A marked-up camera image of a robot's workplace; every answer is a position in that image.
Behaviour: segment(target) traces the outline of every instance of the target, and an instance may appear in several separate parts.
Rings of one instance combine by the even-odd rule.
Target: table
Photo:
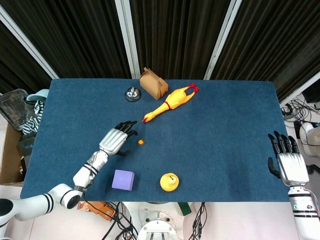
[[[273,156],[268,133],[285,133],[275,88],[270,82],[167,80],[169,93],[196,83],[186,104],[148,123],[112,156],[86,194],[89,201],[287,202],[288,189],[269,173]],[[137,102],[125,100],[129,87],[141,89]],[[51,83],[21,197],[66,183],[99,149],[110,128],[142,120],[166,98],[154,100],[137,79],[56,79]],[[145,140],[138,146],[138,138]],[[135,173],[132,191],[111,188],[115,169]],[[174,192],[159,184],[163,174],[180,178]]]

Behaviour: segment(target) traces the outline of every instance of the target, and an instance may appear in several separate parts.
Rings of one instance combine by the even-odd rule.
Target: purple cube
[[[121,190],[132,190],[135,174],[132,171],[115,170],[112,188]]]

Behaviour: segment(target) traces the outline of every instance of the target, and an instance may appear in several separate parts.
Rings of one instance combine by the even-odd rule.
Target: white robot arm
[[[301,240],[320,240],[320,219],[317,203],[314,203],[311,192],[304,188],[309,182],[305,160],[299,152],[295,139],[289,139],[274,132],[277,140],[271,134],[269,138],[277,158],[278,170],[273,159],[269,157],[269,171],[290,188],[290,199],[295,225]]]
[[[137,121],[127,121],[112,128],[99,144],[99,151],[81,167],[74,175],[74,189],[62,183],[52,188],[48,193],[26,199],[0,199],[0,240],[10,240],[4,237],[9,220],[15,216],[20,221],[26,221],[45,214],[49,214],[56,204],[72,209],[81,199],[83,193],[93,183],[99,170],[107,163],[112,155],[125,156],[130,151],[121,152],[120,148],[132,135],[138,135],[135,130],[130,130]]]

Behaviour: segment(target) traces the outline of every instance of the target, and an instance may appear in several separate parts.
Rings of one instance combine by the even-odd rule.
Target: black white striped fabric
[[[36,101],[34,105],[34,113],[37,117],[31,118],[29,121],[27,121],[23,127],[22,127],[22,133],[24,135],[30,134],[30,133],[37,133],[39,124],[42,118],[42,114],[44,112],[44,103],[40,100]]]

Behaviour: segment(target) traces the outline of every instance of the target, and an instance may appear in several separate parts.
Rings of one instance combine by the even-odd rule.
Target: brown paper bag
[[[168,91],[169,87],[165,80],[146,67],[141,74],[140,85],[156,100],[159,100]]]

